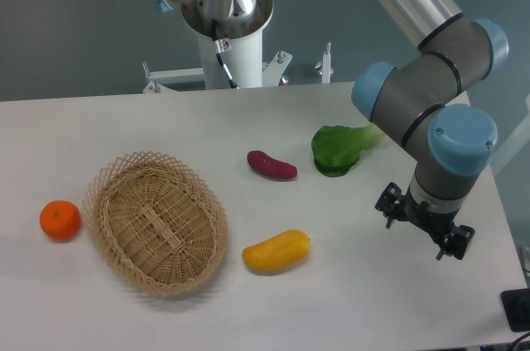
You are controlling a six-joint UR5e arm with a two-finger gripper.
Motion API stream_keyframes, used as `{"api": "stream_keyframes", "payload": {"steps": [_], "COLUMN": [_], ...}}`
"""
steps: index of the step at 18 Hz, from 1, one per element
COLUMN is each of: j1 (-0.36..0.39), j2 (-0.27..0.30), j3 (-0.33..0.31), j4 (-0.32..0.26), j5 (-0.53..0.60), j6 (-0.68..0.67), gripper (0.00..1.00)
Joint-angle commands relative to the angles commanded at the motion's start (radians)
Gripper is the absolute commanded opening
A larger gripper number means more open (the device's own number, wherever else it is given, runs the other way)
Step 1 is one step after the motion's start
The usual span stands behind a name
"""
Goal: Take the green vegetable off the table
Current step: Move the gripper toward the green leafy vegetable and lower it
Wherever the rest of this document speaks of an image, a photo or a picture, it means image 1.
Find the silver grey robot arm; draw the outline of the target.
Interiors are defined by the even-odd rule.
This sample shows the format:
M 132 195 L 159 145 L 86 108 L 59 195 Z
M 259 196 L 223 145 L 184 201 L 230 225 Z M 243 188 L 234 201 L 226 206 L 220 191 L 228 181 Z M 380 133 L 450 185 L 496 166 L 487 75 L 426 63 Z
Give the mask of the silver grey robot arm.
M 278 85 L 262 64 L 262 33 L 272 0 L 153 0 L 182 13 L 200 44 L 208 89 Z M 376 204 L 389 223 L 428 233 L 441 256 L 462 258 L 475 231 L 454 218 L 489 164 L 497 128 L 484 111 L 455 98 L 486 78 L 508 55 L 504 31 L 471 21 L 452 0 L 379 0 L 420 55 L 397 68 L 369 66 L 352 89 L 354 106 L 416 160 L 410 185 L 387 186 Z

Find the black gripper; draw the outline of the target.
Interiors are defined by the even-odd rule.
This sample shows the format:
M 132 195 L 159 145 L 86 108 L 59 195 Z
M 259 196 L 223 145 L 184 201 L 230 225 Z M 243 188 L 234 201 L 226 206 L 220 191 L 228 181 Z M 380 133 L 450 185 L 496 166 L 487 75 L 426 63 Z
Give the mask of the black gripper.
M 395 221 L 408 222 L 427 233 L 440 248 L 436 260 L 448 256 L 461 261 L 475 235 L 474 228 L 454 223 L 462 204 L 462 198 L 441 200 L 422 188 L 402 191 L 390 182 L 375 209 L 386 218 L 386 228 L 391 228 Z

